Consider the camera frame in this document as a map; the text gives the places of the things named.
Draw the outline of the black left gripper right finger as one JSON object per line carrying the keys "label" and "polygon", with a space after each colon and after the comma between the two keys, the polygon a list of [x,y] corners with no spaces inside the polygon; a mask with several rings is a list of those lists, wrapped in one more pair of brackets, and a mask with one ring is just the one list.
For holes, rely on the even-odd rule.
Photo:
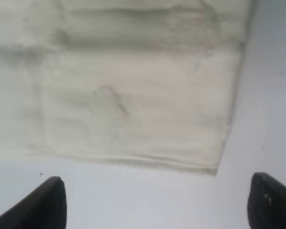
{"label": "black left gripper right finger", "polygon": [[247,217],[252,229],[286,229],[286,186],[265,172],[254,173]]}

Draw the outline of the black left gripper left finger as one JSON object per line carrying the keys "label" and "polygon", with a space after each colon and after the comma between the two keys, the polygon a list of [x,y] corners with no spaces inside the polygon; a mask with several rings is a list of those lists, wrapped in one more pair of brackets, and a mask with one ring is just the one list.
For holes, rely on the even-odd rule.
{"label": "black left gripper left finger", "polygon": [[50,177],[0,215],[0,229],[64,229],[66,225],[66,190],[60,177]]}

